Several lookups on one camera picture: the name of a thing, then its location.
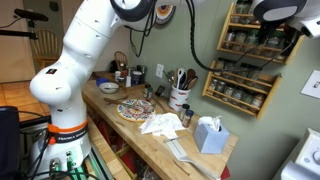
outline spice rack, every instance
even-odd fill
[[[215,66],[216,66],[216,61],[214,60],[212,62],[211,68],[214,68]],[[240,111],[242,111],[244,113],[247,113],[247,114],[250,114],[252,116],[255,116],[256,119],[261,119],[261,117],[262,117],[265,109],[267,108],[272,96],[274,95],[276,89],[279,86],[279,83],[280,83],[280,81],[282,79],[281,74],[279,73],[279,74],[277,74],[275,76],[271,76],[271,75],[267,75],[267,74],[260,74],[259,77],[258,77],[258,80],[252,80],[252,79],[249,79],[249,78],[246,78],[246,77],[242,77],[242,76],[238,76],[236,74],[229,73],[229,72],[223,72],[223,73],[227,73],[230,76],[233,76],[233,77],[236,77],[236,78],[241,78],[243,80],[253,82],[253,83],[256,84],[256,86],[247,86],[246,84],[237,83],[236,81],[234,81],[232,79],[223,78],[222,76],[214,75],[213,72],[209,72],[208,76],[207,76],[207,79],[206,79],[206,83],[205,83],[203,91],[202,91],[202,96],[206,96],[206,97],[212,98],[212,99],[217,100],[217,101],[219,101],[219,102],[221,102],[221,103],[223,103],[225,105],[228,105],[228,106],[231,106],[231,107],[233,107],[235,109],[238,109],[238,110],[240,110]],[[210,87],[212,79],[217,79],[219,81],[230,83],[230,84],[233,84],[235,86],[240,86],[242,88],[245,88],[247,90],[251,90],[251,91],[256,92],[256,93],[261,93],[261,94],[263,94],[265,96],[265,100],[262,103],[260,108],[256,108],[255,106],[253,106],[251,104],[245,103],[245,102],[243,102],[241,100],[235,99],[235,98],[233,98],[231,96],[227,96],[227,95],[225,95],[223,93],[215,91],[214,89],[212,89]],[[244,104],[244,105],[248,106],[249,108],[254,109],[255,112],[252,112],[252,111],[247,110],[247,109],[243,109],[240,106],[234,105],[234,104],[232,104],[230,102],[223,101],[221,98],[215,97],[214,94],[218,94],[221,97],[227,97],[228,99],[231,99],[232,101],[236,101],[237,103],[239,103],[239,105]]]
[[[252,14],[234,14],[234,12],[235,12],[235,3],[231,3],[231,5],[229,7],[229,10],[228,10],[227,17],[225,19],[225,22],[224,22],[224,25],[223,25],[223,28],[222,28],[222,33],[221,33],[220,38],[219,38],[217,50],[228,52],[228,53],[234,53],[234,54],[242,55],[244,52],[242,52],[242,51],[234,51],[232,49],[227,49],[227,48],[224,47],[224,45],[226,43],[229,43],[229,44],[232,44],[232,45],[242,46],[243,48],[246,48],[247,46],[252,46],[252,45],[246,45],[244,43],[237,43],[237,42],[233,42],[233,41],[227,41],[226,37],[227,37],[228,31],[234,30],[234,29],[249,31],[251,29],[259,29],[260,25],[232,23],[232,21],[231,21],[232,17],[236,17],[236,16],[240,17],[240,18],[253,17]],[[303,38],[304,38],[304,36],[300,36],[300,38],[295,43],[290,55],[288,55],[287,57],[284,57],[284,59],[281,59],[281,60],[274,59],[273,62],[281,63],[281,64],[289,64],[291,62],[291,60],[293,59],[293,57],[295,56],[297,50],[299,49]],[[260,46],[259,50],[261,52],[262,51],[271,51],[273,53],[281,52],[281,49],[270,48],[270,47],[265,47],[265,46]],[[257,58],[257,59],[261,59],[261,60],[266,60],[266,61],[270,61],[271,60],[271,57],[266,57],[266,56],[263,56],[263,55],[256,55],[256,54],[252,54],[252,53],[248,53],[246,56]]]

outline blue tissue box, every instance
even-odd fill
[[[229,131],[221,125],[221,131],[214,131],[208,124],[200,124],[194,132],[193,138],[200,153],[221,154],[229,138]]]

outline green wall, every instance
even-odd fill
[[[208,0],[196,8],[195,45],[199,59],[206,65],[218,56],[236,59],[239,56],[217,52],[216,45],[222,25],[232,0]],[[319,101],[301,95],[300,91],[314,69],[319,69],[320,41],[305,38],[296,57],[289,65],[269,64],[264,73],[282,73],[283,80],[261,120],[244,114],[215,100],[202,97],[202,89],[207,76],[193,60],[189,45],[189,12],[177,7],[171,21],[164,26],[155,26],[144,42],[139,58],[131,52],[130,65],[148,66],[147,81],[153,87],[170,85],[163,76],[155,76],[157,63],[163,64],[165,71],[177,67],[193,68],[199,81],[190,94],[188,103],[200,115],[222,116],[226,128],[239,137],[228,167],[231,179],[271,179],[289,155],[297,141],[306,131],[313,128],[320,131]],[[141,34],[134,33],[138,47]],[[244,58],[242,61],[253,62]],[[265,61],[255,60],[257,65]]]

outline tissue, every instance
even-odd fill
[[[215,118],[212,118],[209,116],[203,116],[203,117],[199,118],[198,125],[208,124],[208,126],[211,129],[213,129],[216,132],[219,132],[221,130],[220,117],[222,117],[222,116],[217,116]]]
[[[167,138],[178,137],[175,131],[185,129],[179,117],[173,113],[157,114],[147,119],[141,126],[141,134],[152,133],[154,136],[164,135]]]

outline sticker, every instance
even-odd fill
[[[49,69],[46,74],[54,74],[56,73],[57,69]]]
[[[156,23],[160,25],[167,23],[173,16],[175,10],[176,10],[176,7],[172,5],[163,5],[161,7],[158,7],[156,10],[157,12]]]

